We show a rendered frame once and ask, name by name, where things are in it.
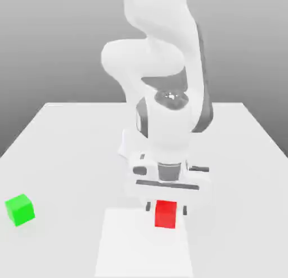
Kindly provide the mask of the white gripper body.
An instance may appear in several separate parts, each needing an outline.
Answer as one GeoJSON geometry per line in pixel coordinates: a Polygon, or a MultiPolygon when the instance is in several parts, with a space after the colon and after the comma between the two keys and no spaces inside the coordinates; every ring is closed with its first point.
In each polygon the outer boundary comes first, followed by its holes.
{"type": "Polygon", "coordinates": [[[208,178],[193,178],[191,183],[162,183],[148,180],[128,179],[128,195],[140,199],[145,205],[148,201],[175,201],[181,205],[204,205],[212,196],[212,182],[208,178]]]}

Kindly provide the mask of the small red cube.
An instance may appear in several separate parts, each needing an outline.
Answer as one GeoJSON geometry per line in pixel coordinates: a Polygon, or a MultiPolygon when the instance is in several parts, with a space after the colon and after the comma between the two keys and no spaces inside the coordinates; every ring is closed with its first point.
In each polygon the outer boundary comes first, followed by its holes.
{"type": "Polygon", "coordinates": [[[176,227],[177,203],[175,201],[157,200],[155,207],[155,227],[176,227]]]}

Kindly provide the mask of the small green cube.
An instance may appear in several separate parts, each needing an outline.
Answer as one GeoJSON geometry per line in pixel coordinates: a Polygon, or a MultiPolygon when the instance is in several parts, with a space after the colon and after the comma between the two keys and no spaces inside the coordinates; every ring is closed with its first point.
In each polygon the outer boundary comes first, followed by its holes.
{"type": "Polygon", "coordinates": [[[33,203],[25,194],[7,200],[4,204],[8,217],[16,227],[35,218],[33,203]]]}

